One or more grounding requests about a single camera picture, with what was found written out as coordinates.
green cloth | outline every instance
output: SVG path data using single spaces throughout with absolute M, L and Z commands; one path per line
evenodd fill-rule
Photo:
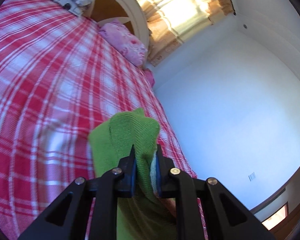
M 98 177 L 117 167 L 134 145 L 137 161 L 135 196 L 118 199 L 118 240 L 177 239 L 176 220 L 154 196 L 150 164 L 160 131 L 158 122 L 145 117 L 142 108 L 117 113 L 89 135 L 94 169 Z

plaid blanket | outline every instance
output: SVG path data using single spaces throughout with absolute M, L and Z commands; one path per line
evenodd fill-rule
M 95 177 L 88 134 L 117 112 L 142 107 L 163 154 L 196 177 L 143 72 L 98 30 L 51 0 L 0 7 L 0 228 L 11 240 L 75 178 Z

pink pillow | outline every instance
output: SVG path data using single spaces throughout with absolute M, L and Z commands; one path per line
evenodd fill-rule
M 154 84 L 155 84 L 155 81 L 154 81 L 154 77 L 153 77 L 152 71 L 151 71 L 150 69 L 147 68 L 147 69 L 145 69 L 145 70 L 143 71 L 143 73 L 145 74 L 145 76 L 146 76 L 146 78 L 147 78 L 147 80 L 148 80 L 150 86 L 153 87 Z
M 118 19 L 103 25 L 99 33 L 133 65 L 139 67 L 144 64 L 146 47 Z

white wall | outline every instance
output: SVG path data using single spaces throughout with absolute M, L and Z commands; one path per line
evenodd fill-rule
M 300 16 L 289 0 L 235 1 L 239 30 L 269 49 L 300 80 Z
M 202 53 L 225 37 L 237 30 L 237 19 L 234 15 L 228 15 L 215 25 L 208 26 L 197 35 L 179 47 L 169 57 L 164 59 L 157 67 L 148 64 L 154 73 L 154 90 L 162 86 L 167 80 L 175 76 L 181 70 L 188 67 L 198 59 Z
M 291 213 L 300 204 L 300 168 L 286 186 L 286 191 L 264 209 L 256 213 L 255 216 L 263 222 L 286 203 L 288 203 L 289 213 Z
M 206 50 L 155 93 L 199 178 L 218 178 L 248 209 L 300 166 L 300 82 L 244 34 Z

wall outlet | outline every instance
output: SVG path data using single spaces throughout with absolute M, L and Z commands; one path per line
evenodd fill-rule
M 252 174 L 249 175 L 250 181 L 253 181 L 255 178 L 256 178 L 256 174 L 255 173 L 252 173 Z

